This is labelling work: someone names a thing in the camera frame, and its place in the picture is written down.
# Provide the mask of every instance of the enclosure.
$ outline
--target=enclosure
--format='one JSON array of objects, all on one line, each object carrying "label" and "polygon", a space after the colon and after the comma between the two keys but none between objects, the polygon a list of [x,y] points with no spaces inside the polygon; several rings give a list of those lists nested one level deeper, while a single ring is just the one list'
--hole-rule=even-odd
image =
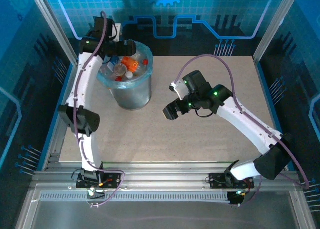
[{"label": "enclosure", "polygon": [[[318,1],[0,0],[0,227],[318,228]],[[114,201],[93,213],[87,192],[75,189],[72,174],[82,158],[57,109],[75,81],[80,40],[101,11],[121,23],[122,40],[143,43],[154,58],[151,101],[141,110],[120,108],[105,86],[94,84],[101,158],[105,167],[128,176]],[[218,116],[189,113],[174,122],[163,117],[164,107],[177,98],[170,84],[202,54],[230,66],[246,108],[293,135],[290,150],[312,181],[309,191],[279,176],[263,179],[261,193],[243,208],[204,202],[202,196],[225,192],[210,189],[208,173],[224,172],[259,152]],[[231,88],[226,69],[214,58],[196,60],[184,75],[194,70],[212,86]],[[292,162],[287,169],[287,176],[303,182]],[[104,215],[111,218],[99,221]]]}]

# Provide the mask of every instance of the trash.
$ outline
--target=trash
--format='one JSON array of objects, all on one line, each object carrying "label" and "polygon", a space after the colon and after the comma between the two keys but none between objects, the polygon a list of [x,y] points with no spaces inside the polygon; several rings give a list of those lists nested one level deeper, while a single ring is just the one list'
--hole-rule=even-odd
[{"label": "trash", "polygon": [[131,71],[127,71],[125,77],[126,79],[130,80],[134,77],[134,74]]},{"label": "trash", "polygon": [[110,69],[111,72],[114,72],[114,67],[116,64],[119,62],[119,57],[118,56],[112,56],[110,61],[106,64],[106,66]]},{"label": "trash", "polygon": [[119,64],[114,66],[113,74],[112,74],[111,78],[114,79],[114,80],[117,80],[117,82],[119,82],[118,78],[124,77],[125,74],[127,73],[127,71],[128,71],[127,67],[124,64],[119,63]]},{"label": "trash", "polygon": [[[127,110],[143,108],[148,104],[152,96],[151,77],[153,73],[153,54],[146,45],[137,41],[135,41],[135,43],[135,55],[132,57],[120,57],[118,64],[114,66],[114,72],[109,70],[108,73],[104,74],[99,71],[97,76],[98,80],[102,82],[106,88],[110,89],[119,106]],[[112,78],[115,71],[120,70],[118,69],[118,67],[120,67],[119,65],[123,65],[123,68],[126,68],[126,73],[123,74],[121,70],[121,73],[117,74],[121,76]],[[132,72],[132,66],[133,68],[136,67],[136,72],[140,66],[139,70],[141,74]]]}]

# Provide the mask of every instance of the cable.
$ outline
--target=cable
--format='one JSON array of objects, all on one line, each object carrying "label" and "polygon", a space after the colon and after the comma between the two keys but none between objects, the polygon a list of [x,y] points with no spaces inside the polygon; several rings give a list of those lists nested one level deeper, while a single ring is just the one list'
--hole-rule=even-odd
[{"label": "cable", "polygon": [[214,113],[211,112],[211,114],[209,114],[209,115],[199,115],[199,114],[198,114],[198,110],[196,109],[196,110],[195,110],[195,114],[196,114],[198,117],[200,117],[200,118],[209,118],[209,117],[211,117]]},{"label": "cable", "polygon": [[[78,87],[79,87],[79,83],[82,77],[82,74],[84,73],[84,71],[86,70],[88,64],[90,63],[90,61],[92,60],[92,58],[97,54],[97,52],[99,51],[102,43],[104,42],[104,39],[106,37],[106,32],[107,32],[107,15],[104,11],[101,11],[101,15],[104,17],[104,26],[103,26],[103,32],[102,32],[102,37],[100,39],[99,44],[97,45],[96,49],[94,50],[94,52],[91,54],[91,56],[88,58],[88,60],[84,63],[82,69],[79,72],[78,78],[76,80],[75,83],[75,87],[74,87],[74,105],[73,105],[73,121],[74,121],[74,133],[75,133],[75,138],[76,138],[76,144],[79,145],[80,144],[80,139],[79,139],[79,132],[78,132],[78,122],[77,122],[77,101],[78,101]],[[93,205],[91,204],[92,207],[99,207],[102,206],[104,204],[106,204],[108,201],[110,201],[110,199],[116,194],[116,192],[119,190],[119,188],[121,187],[124,179],[125,179],[125,172],[122,170],[103,170],[100,169],[96,166],[94,166],[90,160],[87,158],[85,149],[84,149],[84,142],[83,142],[83,137],[81,138],[81,146],[80,146],[82,155],[85,159],[85,161],[95,170],[103,172],[103,173],[121,173],[122,174],[122,178],[120,180],[120,183],[118,185],[118,187],[115,189],[115,191],[111,194],[111,196],[105,200],[104,202],[100,203],[100,204],[96,204]]]},{"label": "cable", "polygon": [[113,23],[113,26],[114,26],[114,29],[115,29],[115,36],[114,36],[114,39],[118,36],[118,29],[116,27],[116,24]]},{"label": "cable", "polygon": [[246,201],[245,203],[242,203],[241,204],[241,207],[247,205],[248,203],[252,202],[258,195],[260,189],[261,189],[261,184],[262,184],[262,176],[260,176],[260,182],[259,182],[259,185],[258,187],[256,188],[256,191],[254,192],[253,196],[248,200]]},{"label": "cable", "polygon": [[302,187],[305,190],[308,190],[310,188],[310,183],[309,180],[307,178],[307,175],[305,173],[305,171],[303,170],[303,168],[301,167],[300,163],[298,162],[298,160],[296,159],[295,155],[293,155],[293,153],[289,150],[289,148],[279,139],[277,138],[275,135],[273,135],[273,133],[271,131],[269,131],[266,127],[264,127],[260,122],[258,122],[256,119],[254,119],[251,115],[249,115],[246,111],[243,111],[242,107],[240,106],[238,99],[236,97],[236,89],[235,89],[235,81],[234,81],[234,77],[232,75],[231,69],[230,67],[227,65],[227,63],[222,60],[220,57],[215,56],[215,55],[211,55],[211,54],[203,54],[203,55],[198,55],[194,58],[192,58],[191,60],[189,60],[181,69],[181,71],[179,72],[177,78],[175,79],[174,83],[176,84],[177,81],[179,80],[180,76],[182,75],[183,71],[186,69],[186,67],[192,63],[193,61],[199,59],[199,58],[203,58],[203,57],[211,57],[211,58],[216,58],[217,60],[219,60],[227,69],[229,76],[230,76],[230,80],[231,80],[231,87],[232,87],[232,94],[233,94],[233,100],[234,103],[236,104],[236,106],[238,107],[238,109],[240,110],[240,112],[242,112],[247,118],[249,118],[249,120],[251,120],[253,123],[255,123],[258,127],[260,127],[261,129],[263,129],[269,136],[271,136],[276,142],[278,142],[283,148],[284,150],[288,153],[288,155],[291,157],[291,159],[293,160],[293,162],[296,164],[298,170],[301,172],[301,175],[303,177],[303,180],[305,182],[305,186],[299,183],[299,186]]},{"label": "cable", "polygon": [[[205,179],[204,179],[204,181],[206,182],[206,183],[210,183],[210,180],[207,180],[207,179],[209,179],[209,176],[207,176]],[[211,178],[213,181],[215,181],[215,182],[217,182],[217,183],[220,183],[220,184],[226,184],[227,182],[225,181],[225,182],[221,182],[221,181],[218,181],[218,180],[216,180],[216,179],[213,179],[213,178]]]},{"label": "cable", "polygon": [[245,183],[248,185],[248,193],[250,192],[250,189],[251,189],[251,182],[249,181],[249,182],[247,182],[246,180],[245,180]]},{"label": "cable", "polygon": [[76,173],[77,171],[81,171],[81,169],[75,169],[75,170],[74,170],[74,172],[73,172],[72,175],[71,175],[71,179],[72,179],[73,181],[75,181],[74,175],[75,175],[75,173]]},{"label": "cable", "polygon": [[90,198],[90,200],[100,199],[100,198],[104,198],[104,197],[105,197],[105,195],[101,195],[101,196],[98,196],[98,197],[95,197],[95,198]]}]

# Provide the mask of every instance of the plastic bottle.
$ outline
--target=plastic bottle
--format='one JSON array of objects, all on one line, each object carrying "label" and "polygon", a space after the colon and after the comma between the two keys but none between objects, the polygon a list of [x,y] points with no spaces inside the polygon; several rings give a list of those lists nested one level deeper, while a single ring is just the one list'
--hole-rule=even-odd
[{"label": "plastic bottle", "polygon": [[110,61],[106,65],[110,69],[110,71],[113,72],[114,71],[114,67],[118,62],[119,62],[119,57],[113,56],[113,57],[110,58]]},{"label": "plastic bottle", "polygon": [[131,80],[134,77],[134,74],[131,71],[127,71],[125,74],[125,78],[127,80]]},{"label": "plastic bottle", "polygon": [[139,63],[136,71],[134,72],[135,77],[142,76],[147,71],[149,61],[147,59],[144,59],[141,63]]},{"label": "plastic bottle", "polygon": [[114,66],[111,78],[115,81],[119,81],[120,78],[123,78],[125,76],[127,71],[127,67],[124,64],[119,63]]},{"label": "plastic bottle", "polygon": [[138,62],[131,57],[124,56],[121,63],[124,64],[128,71],[132,72],[135,77],[139,77],[147,71],[147,65],[149,61],[145,59],[141,62]]},{"label": "plastic bottle", "polygon": [[135,61],[138,61],[138,62],[141,60],[142,57],[143,57],[143,55],[138,50],[136,51],[136,53],[133,56],[131,56],[132,59],[134,59]]}]

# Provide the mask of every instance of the glass panel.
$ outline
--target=glass panel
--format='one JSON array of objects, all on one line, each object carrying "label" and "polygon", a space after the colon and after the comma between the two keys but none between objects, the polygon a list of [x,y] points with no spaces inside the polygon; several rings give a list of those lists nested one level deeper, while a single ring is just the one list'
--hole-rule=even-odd
[{"label": "glass panel", "polygon": [[[311,181],[320,180],[320,0],[296,0],[260,64],[284,133]],[[319,193],[309,204],[319,210]]]},{"label": "glass panel", "polygon": [[116,23],[122,23],[124,39],[134,39],[146,44],[155,56],[191,56],[205,53],[251,56],[281,2],[281,0],[48,1],[74,45],[75,51],[78,50],[76,41],[88,33],[94,25],[94,17],[99,16],[101,10],[104,10],[109,18],[114,19]]},{"label": "glass panel", "polygon": [[288,193],[261,192],[255,200],[243,208],[200,200],[111,202],[112,206],[101,206],[98,210],[90,208],[85,201],[40,201],[32,228],[105,228],[106,225],[130,229],[300,228]]},{"label": "glass panel", "polygon": [[70,63],[34,0],[0,11],[0,228],[14,228]]}]

